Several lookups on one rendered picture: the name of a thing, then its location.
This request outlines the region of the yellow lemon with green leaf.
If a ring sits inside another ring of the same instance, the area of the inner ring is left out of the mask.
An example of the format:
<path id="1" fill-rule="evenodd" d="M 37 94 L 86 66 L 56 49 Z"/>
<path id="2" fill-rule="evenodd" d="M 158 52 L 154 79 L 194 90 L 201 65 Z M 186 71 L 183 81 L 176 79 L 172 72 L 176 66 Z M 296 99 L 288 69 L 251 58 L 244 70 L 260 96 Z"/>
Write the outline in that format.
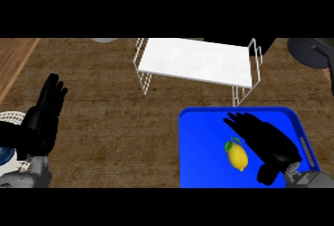
<path id="1" fill-rule="evenodd" d="M 231 166 L 243 172 L 248 167 L 248 155 L 243 147 L 241 140 L 237 137 L 231 137 L 225 144 L 225 151 L 228 153 L 228 160 Z"/>

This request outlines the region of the white blue patterned plate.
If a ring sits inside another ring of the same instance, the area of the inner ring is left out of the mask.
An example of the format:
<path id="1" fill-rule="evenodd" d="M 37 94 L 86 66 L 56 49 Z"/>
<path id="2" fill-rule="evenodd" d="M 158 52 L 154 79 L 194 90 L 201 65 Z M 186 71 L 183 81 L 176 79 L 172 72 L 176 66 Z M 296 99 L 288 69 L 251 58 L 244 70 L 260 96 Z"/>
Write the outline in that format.
<path id="1" fill-rule="evenodd" d="M 31 165 L 30 160 L 16 157 L 16 138 L 13 128 L 22 124 L 25 113 L 19 111 L 0 112 L 0 176 L 11 172 L 24 172 Z"/>

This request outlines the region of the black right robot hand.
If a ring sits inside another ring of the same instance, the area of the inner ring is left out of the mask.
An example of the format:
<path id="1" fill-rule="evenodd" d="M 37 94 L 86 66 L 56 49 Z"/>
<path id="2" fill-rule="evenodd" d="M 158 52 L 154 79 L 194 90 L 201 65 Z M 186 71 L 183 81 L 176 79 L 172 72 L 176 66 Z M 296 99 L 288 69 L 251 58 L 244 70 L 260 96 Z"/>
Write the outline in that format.
<path id="1" fill-rule="evenodd" d="M 263 161 L 257 181 L 265 185 L 272 185 L 278 174 L 285 173 L 290 166 L 302 162 L 296 143 L 281 130 L 251 113 L 228 113 L 223 122 L 243 137 L 251 151 Z"/>

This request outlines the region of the dark grey pan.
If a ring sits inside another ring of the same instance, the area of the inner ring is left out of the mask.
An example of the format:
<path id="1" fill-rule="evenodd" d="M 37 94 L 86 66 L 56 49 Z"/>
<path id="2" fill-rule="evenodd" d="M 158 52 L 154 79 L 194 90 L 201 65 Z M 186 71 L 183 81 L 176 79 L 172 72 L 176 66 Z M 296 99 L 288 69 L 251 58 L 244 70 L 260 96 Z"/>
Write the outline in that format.
<path id="1" fill-rule="evenodd" d="M 287 48 L 300 64 L 315 69 L 328 69 L 334 95 L 334 38 L 290 38 Z"/>

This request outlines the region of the blue plastic tray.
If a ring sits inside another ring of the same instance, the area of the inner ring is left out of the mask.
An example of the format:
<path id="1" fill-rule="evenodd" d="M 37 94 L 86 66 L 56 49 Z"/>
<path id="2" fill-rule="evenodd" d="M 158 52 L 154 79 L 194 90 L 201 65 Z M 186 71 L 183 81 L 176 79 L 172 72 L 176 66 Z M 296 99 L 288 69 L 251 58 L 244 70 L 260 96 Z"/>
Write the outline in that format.
<path id="1" fill-rule="evenodd" d="M 238 134 L 223 119 L 229 113 L 251 113 L 271 123 L 296 143 L 302 155 L 299 170 L 318 170 L 318 160 L 308 142 L 297 114 L 287 107 L 198 107 L 179 116 L 180 186 L 183 188 L 262 188 L 257 181 L 262 159 L 248 151 L 244 170 L 229 164 L 225 145 Z"/>

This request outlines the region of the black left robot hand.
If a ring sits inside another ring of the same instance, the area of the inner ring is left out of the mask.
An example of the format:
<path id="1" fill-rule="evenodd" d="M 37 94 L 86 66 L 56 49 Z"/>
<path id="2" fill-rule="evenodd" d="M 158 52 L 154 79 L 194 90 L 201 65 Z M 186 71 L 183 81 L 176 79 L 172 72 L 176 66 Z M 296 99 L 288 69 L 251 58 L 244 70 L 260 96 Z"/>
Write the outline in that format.
<path id="1" fill-rule="evenodd" d="M 67 93 L 68 88 L 59 81 L 59 75 L 52 73 L 40 91 L 37 104 L 28 109 L 21 124 L 24 144 L 16 148 L 19 161 L 33 156 L 46 156 L 53 149 Z"/>

